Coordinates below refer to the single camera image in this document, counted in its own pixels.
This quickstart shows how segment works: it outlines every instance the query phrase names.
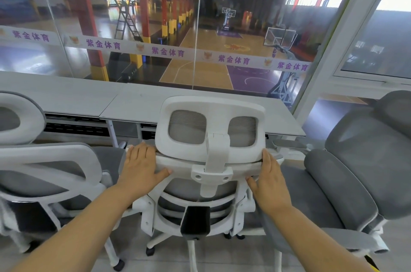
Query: gray floor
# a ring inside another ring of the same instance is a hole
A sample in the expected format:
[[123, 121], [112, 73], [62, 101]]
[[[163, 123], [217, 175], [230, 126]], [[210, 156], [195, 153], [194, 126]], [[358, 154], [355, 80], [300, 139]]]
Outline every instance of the gray floor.
[[[124, 272], [184, 272], [189, 271], [189, 258], [186, 242], [173, 237], [156, 247], [153, 257], [147, 257], [146, 243], [149, 237], [139, 229], [140, 216], [133, 215], [122, 219], [120, 227], [111, 234], [117, 253], [126, 260]], [[389, 222], [385, 226], [384, 240], [391, 252], [374, 255], [381, 272], [406, 272], [411, 268], [411, 217]], [[214, 236], [196, 244], [199, 272], [265, 272], [273, 270], [273, 250], [265, 237], [247, 237], [226, 240]], [[13, 243], [0, 237], [0, 271], [7, 271], [24, 255], [19, 255]], [[284, 256], [284, 272], [304, 272], [293, 256]], [[94, 272], [111, 272], [107, 255], [101, 252]]]

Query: purple court floor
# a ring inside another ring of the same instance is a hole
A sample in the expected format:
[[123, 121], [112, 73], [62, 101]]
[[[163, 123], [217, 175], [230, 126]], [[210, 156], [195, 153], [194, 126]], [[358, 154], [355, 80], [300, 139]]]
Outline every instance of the purple court floor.
[[229, 31], [215, 31], [218, 36], [228, 36], [228, 37], [234, 37], [234, 38], [243, 38], [239, 33], [237, 32], [229, 32]]
[[231, 83], [234, 90], [268, 93], [278, 82], [279, 76], [275, 71], [255, 68], [244, 68], [228, 65]]

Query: gray office chair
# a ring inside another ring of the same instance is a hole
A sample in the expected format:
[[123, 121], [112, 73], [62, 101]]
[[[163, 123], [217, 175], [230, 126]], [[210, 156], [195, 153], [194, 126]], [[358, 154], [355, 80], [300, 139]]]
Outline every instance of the gray office chair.
[[[305, 153], [305, 170], [281, 166], [294, 207], [354, 254], [388, 251], [380, 235], [389, 220], [411, 214], [411, 92], [394, 91], [374, 107], [347, 113], [323, 150], [289, 140], [276, 147]], [[292, 253], [275, 224], [258, 208], [276, 249]]]
[[[125, 150], [84, 143], [30, 144], [46, 118], [33, 100], [17, 93], [0, 92], [0, 121], [0, 233], [23, 252], [27, 241], [17, 233], [59, 230], [116, 184]], [[123, 269], [110, 238], [105, 248], [113, 268]]]

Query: chair headrest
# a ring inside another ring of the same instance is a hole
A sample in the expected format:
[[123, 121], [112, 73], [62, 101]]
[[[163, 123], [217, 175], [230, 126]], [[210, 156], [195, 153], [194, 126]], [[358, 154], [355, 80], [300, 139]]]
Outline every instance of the chair headrest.
[[0, 91], [0, 145], [28, 144], [45, 126], [46, 116], [32, 99]]
[[175, 96], [160, 110], [155, 144], [164, 155], [206, 162], [213, 149], [226, 150], [228, 164], [261, 159], [265, 109], [223, 98]]

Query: chair caster wheel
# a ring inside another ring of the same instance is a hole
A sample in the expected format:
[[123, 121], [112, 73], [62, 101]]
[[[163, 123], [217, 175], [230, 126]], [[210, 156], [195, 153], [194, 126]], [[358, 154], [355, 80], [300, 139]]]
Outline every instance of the chair caster wheel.
[[146, 255], [147, 255], [147, 257], [151, 257], [152, 255], [154, 255], [154, 252], [155, 252], [155, 247], [153, 247], [153, 248], [147, 248], [147, 249], [146, 249]]
[[27, 249], [24, 253], [25, 254], [30, 254], [33, 250], [35, 250], [38, 246], [40, 246], [40, 242], [39, 241], [32, 241], [30, 242], [30, 247], [29, 249]]
[[118, 261], [117, 265], [115, 267], [113, 267], [113, 269], [118, 272], [118, 271], [121, 271], [122, 269], [124, 269], [125, 265], [126, 265], [126, 263], [123, 260], [120, 259]]

